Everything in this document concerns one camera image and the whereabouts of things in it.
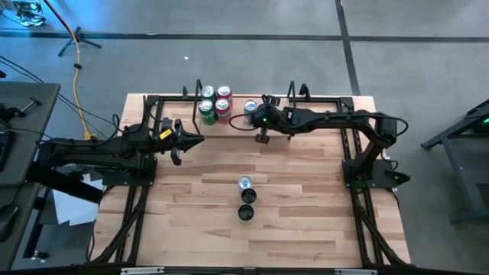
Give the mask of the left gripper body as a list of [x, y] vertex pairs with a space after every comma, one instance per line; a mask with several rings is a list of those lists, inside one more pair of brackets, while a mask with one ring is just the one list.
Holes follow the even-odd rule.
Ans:
[[170, 158], [175, 166], [180, 166], [180, 151], [182, 151], [183, 125], [180, 119], [173, 121], [165, 118], [159, 132], [153, 131], [156, 137], [153, 137], [148, 145], [148, 151], [151, 153], [170, 152]]

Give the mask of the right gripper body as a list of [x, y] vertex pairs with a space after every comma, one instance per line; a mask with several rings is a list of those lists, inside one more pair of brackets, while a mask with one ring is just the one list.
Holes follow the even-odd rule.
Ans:
[[262, 95], [263, 101], [255, 111], [252, 112], [252, 126], [260, 128], [260, 133], [255, 135], [255, 141], [260, 144], [268, 144], [270, 137], [267, 135], [269, 130], [283, 133], [285, 127], [290, 126], [291, 107], [286, 105], [282, 110], [277, 107], [280, 98], [273, 95]]

